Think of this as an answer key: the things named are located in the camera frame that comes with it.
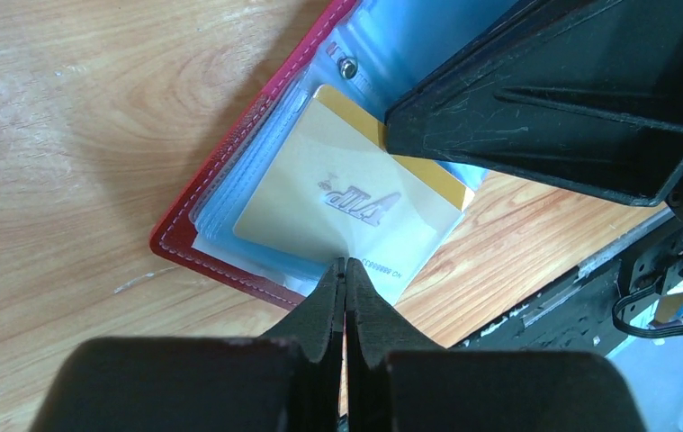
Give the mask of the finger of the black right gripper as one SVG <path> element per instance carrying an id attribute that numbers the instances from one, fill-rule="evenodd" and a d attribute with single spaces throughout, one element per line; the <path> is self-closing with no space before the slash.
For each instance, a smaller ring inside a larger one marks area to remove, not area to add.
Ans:
<path id="1" fill-rule="evenodd" d="M 385 123 L 397 155 L 654 206 L 683 176 L 683 1 L 521 1 Z"/>

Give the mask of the red leather card holder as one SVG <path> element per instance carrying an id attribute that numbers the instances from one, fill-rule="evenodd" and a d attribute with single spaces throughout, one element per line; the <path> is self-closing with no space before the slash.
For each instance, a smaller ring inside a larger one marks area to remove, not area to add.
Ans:
<path id="1" fill-rule="evenodd" d="M 509 1 L 332 1 L 153 229 L 158 256 L 285 309 L 360 260 L 396 302 L 487 170 L 402 157 L 386 111 Z"/>

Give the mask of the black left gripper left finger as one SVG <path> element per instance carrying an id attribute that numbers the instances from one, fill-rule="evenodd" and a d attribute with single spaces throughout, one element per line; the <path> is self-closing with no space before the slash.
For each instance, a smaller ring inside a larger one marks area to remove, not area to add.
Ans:
<path id="1" fill-rule="evenodd" d="M 344 259 L 259 337 L 99 337 L 58 370 L 35 431 L 334 431 Z"/>

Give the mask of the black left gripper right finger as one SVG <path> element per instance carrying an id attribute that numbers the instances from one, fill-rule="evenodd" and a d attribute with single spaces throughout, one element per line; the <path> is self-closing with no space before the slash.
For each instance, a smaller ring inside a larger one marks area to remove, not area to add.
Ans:
<path id="1" fill-rule="evenodd" d="M 625 379 L 572 351 L 451 351 L 346 262 L 348 426 L 353 431 L 642 431 Z"/>

